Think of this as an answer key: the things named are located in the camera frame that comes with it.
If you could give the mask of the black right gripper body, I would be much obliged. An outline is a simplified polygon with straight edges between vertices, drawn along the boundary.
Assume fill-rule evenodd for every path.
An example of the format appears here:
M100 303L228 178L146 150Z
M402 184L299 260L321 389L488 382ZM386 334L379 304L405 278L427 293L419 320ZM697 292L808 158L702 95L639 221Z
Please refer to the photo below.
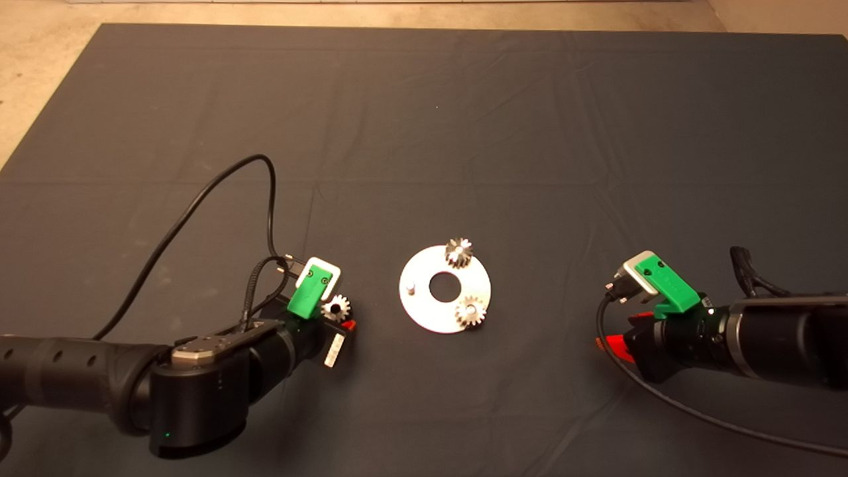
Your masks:
M687 368L731 372L727 347L727 306L696 306L654 323L632 326L628 350L644 380L661 384Z

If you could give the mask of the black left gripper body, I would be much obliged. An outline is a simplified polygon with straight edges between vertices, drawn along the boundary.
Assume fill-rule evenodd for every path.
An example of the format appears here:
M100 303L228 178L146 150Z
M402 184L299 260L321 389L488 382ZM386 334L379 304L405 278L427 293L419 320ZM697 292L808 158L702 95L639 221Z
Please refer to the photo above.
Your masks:
M312 360L325 365L327 357L331 356L329 368L335 365L341 354L350 332L341 326L349 320L343 318L337 322L318 314L312 318L302 318L291 312L286 313L286 330L293 341L293 367L297 368L302 362Z

